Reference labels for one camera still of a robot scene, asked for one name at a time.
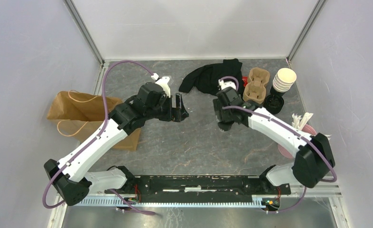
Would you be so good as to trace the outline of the stack of black lids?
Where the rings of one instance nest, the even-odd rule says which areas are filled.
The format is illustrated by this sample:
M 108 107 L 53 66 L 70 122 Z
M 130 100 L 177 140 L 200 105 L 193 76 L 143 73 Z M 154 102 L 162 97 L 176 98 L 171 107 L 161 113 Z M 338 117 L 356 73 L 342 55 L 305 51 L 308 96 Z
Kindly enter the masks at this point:
M 263 107 L 271 114 L 278 114 L 284 106 L 284 99 L 279 95 L 268 95 L 263 102 Z

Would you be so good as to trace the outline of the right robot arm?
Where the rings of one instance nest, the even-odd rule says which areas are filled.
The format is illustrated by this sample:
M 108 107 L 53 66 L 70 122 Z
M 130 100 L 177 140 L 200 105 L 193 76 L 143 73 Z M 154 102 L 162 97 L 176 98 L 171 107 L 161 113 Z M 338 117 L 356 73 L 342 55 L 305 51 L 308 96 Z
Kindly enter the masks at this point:
M 259 187 L 266 194 L 278 186 L 298 182 L 307 188 L 319 182 L 336 182 L 336 165 L 329 139 L 322 133 L 311 135 L 275 117 L 255 102 L 245 102 L 232 87 L 226 87 L 213 100 L 218 126 L 224 131 L 234 123 L 261 132 L 285 148 L 294 161 L 265 171 Z

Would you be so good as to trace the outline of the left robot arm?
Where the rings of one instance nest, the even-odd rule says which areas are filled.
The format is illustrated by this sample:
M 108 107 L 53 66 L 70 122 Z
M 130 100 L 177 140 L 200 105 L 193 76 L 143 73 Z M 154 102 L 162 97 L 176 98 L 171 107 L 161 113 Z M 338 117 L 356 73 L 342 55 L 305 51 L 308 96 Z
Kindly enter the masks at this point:
M 89 169 L 114 145 L 143 127 L 146 121 L 158 119 L 179 123 L 188 116 L 180 93 L 172 96 L 167 84 L 146 83 L 136 95 L 116 105 L 102 125 L 78 148 L 58 161 L 50 159 L 44 164 L 48 184 L 54 186 L 68 206 L 99 191 L 118 189 L 130 193 L 134 189 L 134 180 L 121 169 L 100 172 L 89 172 Z

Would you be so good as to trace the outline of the stack of white paper cups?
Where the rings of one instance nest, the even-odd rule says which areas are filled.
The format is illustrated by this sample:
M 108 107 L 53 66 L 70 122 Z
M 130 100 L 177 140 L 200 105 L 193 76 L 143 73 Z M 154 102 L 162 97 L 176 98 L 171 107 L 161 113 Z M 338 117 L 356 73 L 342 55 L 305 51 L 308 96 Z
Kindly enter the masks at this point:
M 297 74 L 290 68 L 281 68 L 277 71 L 270 89 L 270 94 L 283 96 L 289 91 L 297 80 Z

